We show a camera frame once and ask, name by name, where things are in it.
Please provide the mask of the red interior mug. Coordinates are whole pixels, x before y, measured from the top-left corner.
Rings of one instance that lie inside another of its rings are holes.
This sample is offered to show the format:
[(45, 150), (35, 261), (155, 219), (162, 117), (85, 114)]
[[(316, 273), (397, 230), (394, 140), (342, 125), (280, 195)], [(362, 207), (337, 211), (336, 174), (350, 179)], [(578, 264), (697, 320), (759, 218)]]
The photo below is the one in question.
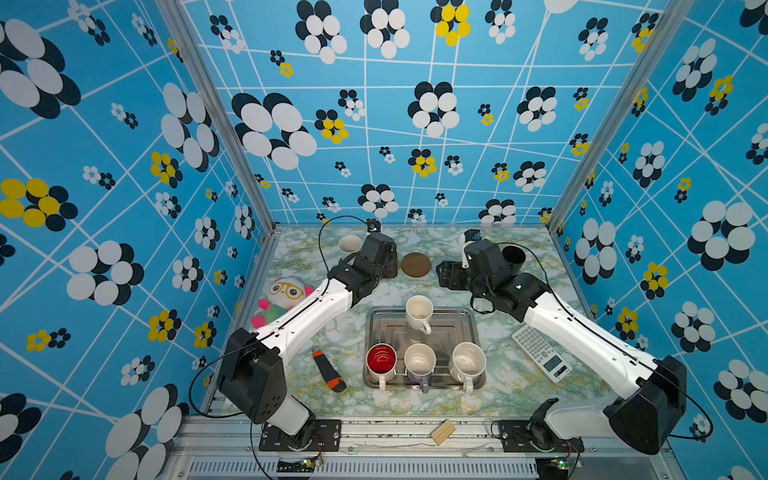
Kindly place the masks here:
[(389, 344), (375, 344), (366, 354), (368, 378), (380, 391), (385, 391), (387, 383), (396, 377), (396, 365), (397, 353)]

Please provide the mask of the brown wooden round coaster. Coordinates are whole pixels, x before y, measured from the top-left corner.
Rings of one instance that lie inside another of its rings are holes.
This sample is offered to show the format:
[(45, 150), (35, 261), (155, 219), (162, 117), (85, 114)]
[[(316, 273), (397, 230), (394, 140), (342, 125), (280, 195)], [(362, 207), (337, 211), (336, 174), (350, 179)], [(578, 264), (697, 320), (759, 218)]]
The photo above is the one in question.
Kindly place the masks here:
[(425, 254), (412, 252), (402, 258), (400, 268), (409, 278), (423, 278), (431, 271), (432, 263)]

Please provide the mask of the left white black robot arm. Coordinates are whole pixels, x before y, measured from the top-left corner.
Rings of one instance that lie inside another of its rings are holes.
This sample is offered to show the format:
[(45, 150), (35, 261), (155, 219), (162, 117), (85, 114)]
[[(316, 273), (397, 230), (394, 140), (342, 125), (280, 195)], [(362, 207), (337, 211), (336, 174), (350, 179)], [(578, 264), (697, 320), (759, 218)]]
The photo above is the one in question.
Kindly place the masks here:
[(255, 425), (268, 424), (295, 449), (310, 444), (316, 416), (288, 393), (285, 367), (330, 320), (370, 295), (379, 281), (397, 276), (397, 246), (380, 232), (327, 273), (317, 289), (277, 320), (228, 338), (217, 389)]

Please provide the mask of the black mug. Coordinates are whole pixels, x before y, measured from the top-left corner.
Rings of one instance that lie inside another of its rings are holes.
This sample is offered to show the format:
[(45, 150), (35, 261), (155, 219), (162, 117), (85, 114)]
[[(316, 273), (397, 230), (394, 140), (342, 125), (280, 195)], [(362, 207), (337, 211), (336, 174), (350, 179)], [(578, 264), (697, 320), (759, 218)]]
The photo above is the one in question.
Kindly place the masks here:
[(502, 249), (502, 255), (505, 261), (508, 263), (512, 274), (518, 275), (526, 262), (526, 252), (521, 247), (515, 245), (507, 245)]

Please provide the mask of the light blue mug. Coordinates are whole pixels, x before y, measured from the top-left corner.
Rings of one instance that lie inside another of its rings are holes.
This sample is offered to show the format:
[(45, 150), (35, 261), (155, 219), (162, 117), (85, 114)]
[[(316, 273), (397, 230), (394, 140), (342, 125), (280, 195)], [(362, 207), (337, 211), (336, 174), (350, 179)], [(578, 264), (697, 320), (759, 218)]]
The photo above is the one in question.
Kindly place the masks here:
[(356, 235), (345, 235), (337, 243), (337, 247), (344, 255), (358, 252), (363, 245), (363, 240)]

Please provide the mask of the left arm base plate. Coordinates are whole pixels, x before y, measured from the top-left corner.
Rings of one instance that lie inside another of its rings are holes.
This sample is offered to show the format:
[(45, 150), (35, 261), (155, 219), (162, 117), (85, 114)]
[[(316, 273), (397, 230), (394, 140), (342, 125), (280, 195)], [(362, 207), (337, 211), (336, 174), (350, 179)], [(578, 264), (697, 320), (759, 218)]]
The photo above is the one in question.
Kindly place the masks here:
[(277, 426), (266, 424), (258, 449), (262, 452), (337, 452), (342, 422), (311, 417), (296, 434), (289, 435)]

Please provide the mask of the white mug back row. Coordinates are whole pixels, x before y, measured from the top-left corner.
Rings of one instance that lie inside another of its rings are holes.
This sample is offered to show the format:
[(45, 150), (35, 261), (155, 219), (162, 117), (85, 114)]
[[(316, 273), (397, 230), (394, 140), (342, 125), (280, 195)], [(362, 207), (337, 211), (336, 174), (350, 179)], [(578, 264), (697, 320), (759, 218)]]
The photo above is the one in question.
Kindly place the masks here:
[(432, 332), (430, 320), (434, 313), (432, 301), (423, 295), (410, 297), (405, 305), (406, 320), (410, 328), (420, 331), (425, 335)]

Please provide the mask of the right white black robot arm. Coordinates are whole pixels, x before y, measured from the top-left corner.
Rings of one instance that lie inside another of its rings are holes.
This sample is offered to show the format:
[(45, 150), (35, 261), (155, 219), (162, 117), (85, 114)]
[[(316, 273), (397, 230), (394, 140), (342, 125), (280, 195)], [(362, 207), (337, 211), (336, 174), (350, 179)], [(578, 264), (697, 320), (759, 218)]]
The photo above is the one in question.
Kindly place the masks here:
[(657, 454), (687, 407), (687, 370), (670, 356), (661, 360), (611, 335), (569, 309), (544, 281), (523, 273), (495, 243), (462, 245), (459, 261), (436, 267), (439, 284), (489, 302), (568, 350), (597, 373), (612, 392), (599, 398), (542, 403), (528, 422), (528, 436), (549, 451), (580, 437), (611, 438), (634, 450)]

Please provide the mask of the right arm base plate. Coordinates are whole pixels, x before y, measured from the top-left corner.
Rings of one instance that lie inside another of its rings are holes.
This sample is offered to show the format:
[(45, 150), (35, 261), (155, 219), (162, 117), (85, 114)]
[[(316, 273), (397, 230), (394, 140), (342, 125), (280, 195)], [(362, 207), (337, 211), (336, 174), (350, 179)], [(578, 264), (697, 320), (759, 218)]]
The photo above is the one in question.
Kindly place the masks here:
[(505, 453), (576, 454), (584, 452), (580, 438), (562, 439), (544, 422), (529, 420), (493, 421), (491, 435), (502, 443)]

